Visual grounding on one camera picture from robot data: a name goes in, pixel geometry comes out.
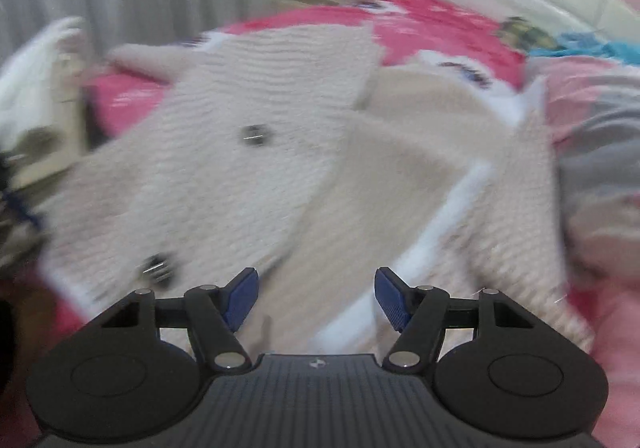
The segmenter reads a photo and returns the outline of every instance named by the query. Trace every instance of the blue cloth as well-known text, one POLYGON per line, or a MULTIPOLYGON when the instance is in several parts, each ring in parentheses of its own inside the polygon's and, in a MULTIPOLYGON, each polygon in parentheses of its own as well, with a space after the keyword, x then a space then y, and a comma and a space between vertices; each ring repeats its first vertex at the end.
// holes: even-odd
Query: blue cloth
POLYGON ((593 33, 563 33, 556 41, 562 50, 532 49, 529 56, 593 56, 594 58, 613 58, 626 65, 640 66, 640 45, 627 42, 599 41, 593 33))

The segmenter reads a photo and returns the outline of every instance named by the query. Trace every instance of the logo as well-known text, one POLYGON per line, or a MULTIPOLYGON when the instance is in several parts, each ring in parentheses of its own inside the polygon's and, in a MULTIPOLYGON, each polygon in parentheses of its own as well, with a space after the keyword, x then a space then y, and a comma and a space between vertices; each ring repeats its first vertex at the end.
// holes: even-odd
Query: logo
POLYGON ((309 367, 312 368, 322 368, 324 365, 326 365, 326 361, 321 360, 320 358, 316 358, 312 362, 309 362, 309 367))

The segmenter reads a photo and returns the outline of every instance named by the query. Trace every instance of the blue gripper pad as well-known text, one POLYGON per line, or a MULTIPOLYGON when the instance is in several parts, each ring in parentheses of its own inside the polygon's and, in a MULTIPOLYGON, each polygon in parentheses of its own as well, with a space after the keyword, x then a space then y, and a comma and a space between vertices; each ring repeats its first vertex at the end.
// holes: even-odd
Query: blue gripper pad
POLYGON ((29 211, 20 196, 16 195, 16 193, 11 190, 3 190, 2 198, 6 202, 6 205, 18 215, 18 218, 21 221, 30 222, 38 231, 42 231, 44 229, 40 218, 29 211))
POLYGON ((258 272, 248 267, 236 276, 229 286, 232 288, 222 318, 231 332, 235 333, 258 300, 258 272))
POLYGON ((383 269, 378 269, 374 278, 376 300, 385 312, 394 330, 402 332, 411 319, 406 309, 404 294, 383 269))

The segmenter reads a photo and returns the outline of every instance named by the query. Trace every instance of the knitted fabric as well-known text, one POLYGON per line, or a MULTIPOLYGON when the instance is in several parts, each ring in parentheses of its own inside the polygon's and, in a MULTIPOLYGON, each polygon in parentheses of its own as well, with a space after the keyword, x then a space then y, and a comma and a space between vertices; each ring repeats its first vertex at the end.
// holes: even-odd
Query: knitted fabric
MULTIPOLYGON (((148 51, 124 49, 142 62, 148 51)), ((170 57, 151 64, 165 78, 194 54, 151 53, 170 57)), ((46 269, 81 285, 98 311, 144 287, 138 269, 158 253, 180 272, 164 296, 225 285, 248 265, 266 270, 333 170, 379 57, 367 28, 343 26, 262 31, 199 54, 148 119, 70 175, 46 269), (243 142, 257 124, 268 145, 243 142)))

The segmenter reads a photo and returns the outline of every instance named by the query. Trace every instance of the white knit blanket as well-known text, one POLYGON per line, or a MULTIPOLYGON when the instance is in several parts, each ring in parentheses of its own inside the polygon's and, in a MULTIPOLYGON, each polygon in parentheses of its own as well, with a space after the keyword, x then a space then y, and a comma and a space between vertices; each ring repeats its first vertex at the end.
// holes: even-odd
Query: white knit blanket
POLYGON ((104 309, 145 282, 158 253, 180 274, 165 295, 262 272, 286 250, 332 172, 347 114, 378 65, 367 28, 302 26, 235 38, 215 54, 127 46, 130 64, 180 76, 142 124, 87 157, 50 219, 46 269, 104 309), (268 145, 242 141, 264 125, 268 145))
MULTIPOLYGON (((497 288, 584 345, 588 330, 562 301, 540 118, 514 132, 425 66, 374 73, 369 42, 364 29, 263 31, 189 71, 193 52, 121 49, 120 65, 182 79, 75 171, 46 269, 101 310, 143 285, 136 268, 156 253, 180 263, 159 297, 257 267, 260 298, 238 333, 254 357, 384 352, 397 335, 373 297, 382 265, 454 297, 497 288), (250 124, 273 142, 242 144, 250 124)), ((187 347, 178 331, 165 338, 187 347)))

